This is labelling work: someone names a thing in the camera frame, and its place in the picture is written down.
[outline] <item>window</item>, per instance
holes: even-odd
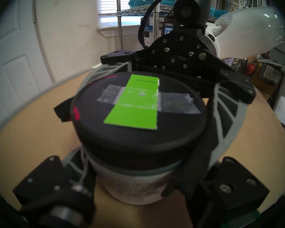
[[[121,10],[129,9],[129,0],[120,0]],[[116,0],[97,0],[99,27],[117,26]],[[122,25],[140,25],[141,16],[122,16]]]
[[[121,10],[126,10],[130,8],[128,2],[129,0],[120,0]],[[97,7],[99,15],[116,14],[116,0],[97,0]]]

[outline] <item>clear tape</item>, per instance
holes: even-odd
[[[115,105],[125,87],[109,85],[97,99],[99,102]],[[201,113],[188,93],[158,93],[157,111],[170,113]]]

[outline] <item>window blinds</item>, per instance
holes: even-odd
[[[120,0],[121,10],[129,9],[129,0]],[[98,14],[116,14],[116,0],[97,0]]]

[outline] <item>orange object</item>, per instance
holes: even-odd
[[[249,64],[249,65],[247,65],[245,75],[250,75],[250,74],[252,74],[255,68],[256,68],[256,65],[255,65],[255,64]]]

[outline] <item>green label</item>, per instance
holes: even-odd
[[[157,129],[159,78],[132,74],[104,123]]]

